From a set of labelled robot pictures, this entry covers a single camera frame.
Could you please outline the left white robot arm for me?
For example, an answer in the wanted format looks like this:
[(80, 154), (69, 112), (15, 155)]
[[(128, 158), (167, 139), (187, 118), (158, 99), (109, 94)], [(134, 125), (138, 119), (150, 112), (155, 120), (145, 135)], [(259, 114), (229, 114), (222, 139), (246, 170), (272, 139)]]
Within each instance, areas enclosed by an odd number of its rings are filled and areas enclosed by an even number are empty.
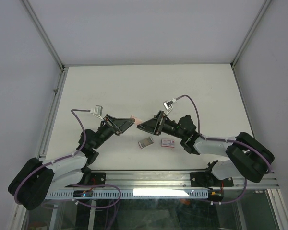
[(134, 118), (106, 115), (97, 131), (80, 125), (79, 145), (73, 152), (48, 161), (29, 159), (9, 184), (8, 192), (17, 204), (33, 210), (52, 192), (72, 184), (88, 185), (91, 181), (88, 167), (98, 157), (97, 149), (111, 136), (123, 134), (134, 123)]

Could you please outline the staple box tray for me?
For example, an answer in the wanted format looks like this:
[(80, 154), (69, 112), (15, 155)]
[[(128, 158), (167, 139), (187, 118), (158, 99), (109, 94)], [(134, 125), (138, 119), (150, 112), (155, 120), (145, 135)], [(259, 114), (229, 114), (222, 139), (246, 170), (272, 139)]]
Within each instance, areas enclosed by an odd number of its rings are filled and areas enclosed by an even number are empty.
[(145, 138), (138, 142), (138, 145), (141, 149), (154, 144), (154, 140), (151, 137)]

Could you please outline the red white staple box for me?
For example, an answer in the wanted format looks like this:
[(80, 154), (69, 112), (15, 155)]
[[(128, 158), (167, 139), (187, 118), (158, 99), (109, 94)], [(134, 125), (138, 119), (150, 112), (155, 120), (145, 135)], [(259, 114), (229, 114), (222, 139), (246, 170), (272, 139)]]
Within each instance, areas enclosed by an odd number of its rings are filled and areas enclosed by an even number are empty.
[(161, 146), (167, 147), (167, 148), (174, 148), (175, 147), (175, 141), (173, 139), (162, 139), (161, 140)]

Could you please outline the pink white mini stapler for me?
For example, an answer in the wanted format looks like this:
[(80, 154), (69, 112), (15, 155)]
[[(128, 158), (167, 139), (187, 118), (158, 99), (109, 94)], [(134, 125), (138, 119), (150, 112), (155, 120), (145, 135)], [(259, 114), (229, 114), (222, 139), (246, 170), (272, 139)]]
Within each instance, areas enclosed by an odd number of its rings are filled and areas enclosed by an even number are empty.
[(137, 118), (137, 117), (135, 117), (133, 115), (131, 115), (130, 119), (134, 119), (134, 123), (136, 125), (139, 125), (139, 124), (141, 124), (143, 122), (141, 119), (139, 119), (139, 118)]

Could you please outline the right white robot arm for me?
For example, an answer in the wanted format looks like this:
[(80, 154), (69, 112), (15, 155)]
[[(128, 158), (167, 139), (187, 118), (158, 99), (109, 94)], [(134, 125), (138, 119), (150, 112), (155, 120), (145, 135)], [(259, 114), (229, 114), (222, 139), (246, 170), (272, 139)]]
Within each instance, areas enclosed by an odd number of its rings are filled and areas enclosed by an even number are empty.
[(208, 164), (205, 181), (209, 185), (217, 185), (223, 179), (236, 176), (259, 183), (270, 172), (275, 159), (271, 151), (246, 132), (232, 138), (200, 135), (190, 115), (175, 122), (159, 111), (153, 118), (137, 125), (137, 128), (155, 136), (166, 133), (179, 138), (181, 146), (189, 154), (225, 157), (225, 161), (217, 160)]

